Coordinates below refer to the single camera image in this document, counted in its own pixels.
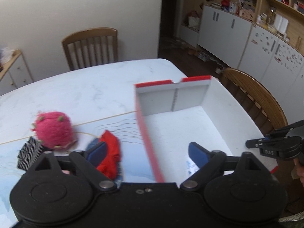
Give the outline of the red knit scarf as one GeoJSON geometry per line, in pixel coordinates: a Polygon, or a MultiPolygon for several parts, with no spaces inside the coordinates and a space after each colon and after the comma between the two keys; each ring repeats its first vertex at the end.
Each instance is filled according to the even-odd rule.
{"type": "Polygon", "coordinates": [[[97,169],[106,177],[114,180],[118,176],[118,165],[121,161],[120,141],[110,131],[106,130],[99,139],[99,142],[107,144],[107,155],[99,163],[97,169]]]}

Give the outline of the white box with red rim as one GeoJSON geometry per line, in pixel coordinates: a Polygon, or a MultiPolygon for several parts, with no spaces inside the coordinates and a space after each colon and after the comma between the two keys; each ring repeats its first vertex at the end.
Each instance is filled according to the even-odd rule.
{"type": "Polygon", "coordinates": [[[182,183],[189,177],[188,146],[239,156],[246,141],[262,137],[256,124],[212,76],[135,85],[140,132],[155,180],[182,183]]]}

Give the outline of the wooden chair with curved back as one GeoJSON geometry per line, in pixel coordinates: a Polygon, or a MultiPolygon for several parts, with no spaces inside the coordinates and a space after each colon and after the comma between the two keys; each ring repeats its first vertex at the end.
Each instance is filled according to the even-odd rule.
{"type": "Polygon", "coordinates": [[[263,135],[288,125],[278,101],[251,75],[235,68],[227,68],[221,72],[219,80],[263,135]]]}

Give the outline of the pink fuzzy plush ball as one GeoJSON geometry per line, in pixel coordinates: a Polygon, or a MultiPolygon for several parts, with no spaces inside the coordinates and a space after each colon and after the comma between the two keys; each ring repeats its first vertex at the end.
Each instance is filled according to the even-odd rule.
{"type": "Polygon", "coordinates": [[[77,141],[70,118],[63,112],[39,113],[32,126],[37,139],[48,149],[67,150],[77,141]]]}

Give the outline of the black mesh glove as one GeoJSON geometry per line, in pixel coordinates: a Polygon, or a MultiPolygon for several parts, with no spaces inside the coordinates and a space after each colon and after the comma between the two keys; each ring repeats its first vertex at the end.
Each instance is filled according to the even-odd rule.
{"type": "Polygon", "coordinates": [[[17,168],[27,171],[38,157],[48,149],[33,137],[23,145],[17,156],[17,168]]]}

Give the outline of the wooden chair at far side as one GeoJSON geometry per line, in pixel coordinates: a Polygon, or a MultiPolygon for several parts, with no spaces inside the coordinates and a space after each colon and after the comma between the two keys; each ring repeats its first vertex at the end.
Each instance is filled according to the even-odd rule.
{"type": "Polygon", "coordinates": [[[62,40],[70,71],[119,61],[118,30],[98,27],[75,32],[62,40]]]}

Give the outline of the small wooden side cabinet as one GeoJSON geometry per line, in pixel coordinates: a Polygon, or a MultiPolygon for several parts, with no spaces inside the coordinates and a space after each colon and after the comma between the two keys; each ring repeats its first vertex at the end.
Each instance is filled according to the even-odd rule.
{"type": "Polygon", "coordinates": [[[13,51],[9,61],[2,65],[1,96],[34,82],[21,50],[13,51]]]}

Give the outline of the white cabinet wall unit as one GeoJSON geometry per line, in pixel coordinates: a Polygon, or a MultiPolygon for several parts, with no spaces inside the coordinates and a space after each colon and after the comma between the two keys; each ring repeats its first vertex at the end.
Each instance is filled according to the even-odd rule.
{"type": "Polygon", "coordinates": [[[303,119],[303,0],[177,0],[176,36],[260,81],[303,119]]]}

